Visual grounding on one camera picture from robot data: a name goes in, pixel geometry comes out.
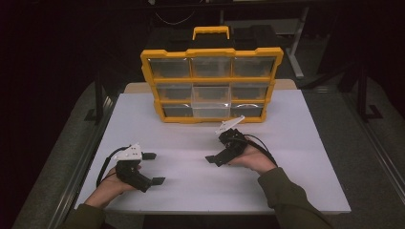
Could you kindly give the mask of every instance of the clear plastic drawer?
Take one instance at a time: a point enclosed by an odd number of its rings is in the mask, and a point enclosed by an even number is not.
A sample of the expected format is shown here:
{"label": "clear plastic drawer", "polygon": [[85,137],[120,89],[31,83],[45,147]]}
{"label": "clear plastic drawer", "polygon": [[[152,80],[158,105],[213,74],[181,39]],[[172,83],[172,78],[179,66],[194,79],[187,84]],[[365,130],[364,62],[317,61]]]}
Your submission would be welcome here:
{"label": "clear plastic drawer", "polygon": [[191,66],[194,77],[229,77],[230,58],[218,57],[194,57],[191,58]]}
{"label": "clear plastic drawer", "polygon": [[230,103],[229,84],[194,84],[192,103]]}
{"label": "clear plastic drawer", "polygon": [[230,115],[259,117],[262,115],[263,108],[263,103],[233,103],[230,109]]}
{"label": "clear plastic drawer", "polygon": [[190,77],[188,58],[150,58],[148,59],[155,78],[185,78]]}
{"label": "clear plastic drawer", "polygon": [[160,99],[190,99],[191,86],[190,83],[159,83],[156,88]]}
{"label": "clear plastic drawer", "polygon": [[192,117],[193,109],[190,104],[162,104],[166,117]]}
{"label": "clear plastic drawer", "polygon": [[193,108],[194,117],[229,117],[229,108]]}
{"label": "clear plastic drawer", "polygon": [[236,77],[267,77],[270,76],[275,57],[254,56],[234,57],[233,75]]}
{"label": "clear plastic drawer", "polygon": [[233,99],[265,99],[269,83],[232,83]]}

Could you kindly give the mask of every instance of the table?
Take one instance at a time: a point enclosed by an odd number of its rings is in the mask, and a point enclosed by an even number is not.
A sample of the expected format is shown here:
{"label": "table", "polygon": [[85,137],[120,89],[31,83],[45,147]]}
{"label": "table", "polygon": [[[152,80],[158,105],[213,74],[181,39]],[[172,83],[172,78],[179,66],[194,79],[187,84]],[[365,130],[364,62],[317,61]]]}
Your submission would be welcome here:
{"label": "table", "polygon": [[[96,188],[104,159],[115,149],[139,143],[143,152],[158,154],[142,161],[147,177],[166,177],[146,193],[128,192],[107,211],[134,214],[273,214],[257,182],[243,167],[209,164],[205,156],[224,146],[215,131],[221,123],[163,123],[150,93],[121,94],[99,144],[76,207]],[[325,214],[351,210],[299,90],[274,90],[264,123],[239,124],[244,134],[256,135],[272,152],[290,179],[301,185],[309,201]]]}

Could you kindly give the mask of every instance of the organizer handle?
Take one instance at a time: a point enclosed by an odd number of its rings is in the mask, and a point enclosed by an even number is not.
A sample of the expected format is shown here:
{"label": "organizer handle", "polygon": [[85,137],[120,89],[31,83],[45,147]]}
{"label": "organizer handle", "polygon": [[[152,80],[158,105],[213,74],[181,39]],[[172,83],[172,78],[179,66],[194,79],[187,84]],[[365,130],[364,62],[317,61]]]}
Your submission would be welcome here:
{"label": "organizer handle", "polygon": [[197,33],[226,33],[226,38],[229,40],[229,27],[228,26],[218,26],[218,27],[196,27],[193,32],[193,40],[196,39]]}

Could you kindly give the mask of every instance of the person's right hand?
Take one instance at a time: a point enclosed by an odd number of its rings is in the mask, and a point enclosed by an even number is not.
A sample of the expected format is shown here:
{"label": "person's right hand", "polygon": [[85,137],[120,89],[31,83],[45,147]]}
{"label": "person's right hand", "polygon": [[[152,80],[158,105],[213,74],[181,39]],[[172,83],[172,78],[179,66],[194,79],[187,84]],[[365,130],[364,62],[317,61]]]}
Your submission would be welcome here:
{"label": "person's right hand", "polygon": [[244,152],[228,163],[229,165],[242,165],[256,171],[259,175],[277,168],[270,159],[255,147],[247,144]]}

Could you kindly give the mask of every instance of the sleeve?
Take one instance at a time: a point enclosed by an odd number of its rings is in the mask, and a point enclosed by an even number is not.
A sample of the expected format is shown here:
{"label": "sleeve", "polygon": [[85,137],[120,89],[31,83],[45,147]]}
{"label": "sleeve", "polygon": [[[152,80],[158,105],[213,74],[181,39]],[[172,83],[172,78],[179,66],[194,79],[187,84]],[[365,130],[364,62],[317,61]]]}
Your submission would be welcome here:
{"label": "sleeve", "polygon": [[332,228],[325,216],[308,202],[304,189],[291,182],[282,168],[262,174],[258,181],[282,228]]}
{"label": "sleeve", "polygon": [[104,223],[103,210],[80,204],[77,210],[57,229],[98,229]]}

